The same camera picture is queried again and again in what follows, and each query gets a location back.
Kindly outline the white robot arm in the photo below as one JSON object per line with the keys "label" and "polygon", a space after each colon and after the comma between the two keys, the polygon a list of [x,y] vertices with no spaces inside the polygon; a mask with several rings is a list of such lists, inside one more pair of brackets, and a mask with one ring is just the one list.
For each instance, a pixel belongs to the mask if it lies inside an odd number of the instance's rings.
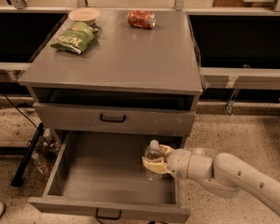
{"label": "white robot arm", "polygon": [[214,158],[193,154],[184,148],[160,145],[158,158],[142,157],[147,170],[169,174],[175,179],[191,179],[207,191],[224,198],[233,198],[245,190],[280,216],[280,182],[229,153]]}

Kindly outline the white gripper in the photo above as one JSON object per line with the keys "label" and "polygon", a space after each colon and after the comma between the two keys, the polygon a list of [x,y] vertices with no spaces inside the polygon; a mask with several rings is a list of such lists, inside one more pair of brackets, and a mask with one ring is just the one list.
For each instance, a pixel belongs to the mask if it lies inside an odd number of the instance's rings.
{"label": "white gripper", "polygon": [[160,145],[160,148],[163,158],[150,160],[143,157],[142,163],[144,167],[156,174],[164,175],[170,172],[170,175],[175,179],[187,179],[192,153],[183,148],[174,150],[166,145]]}

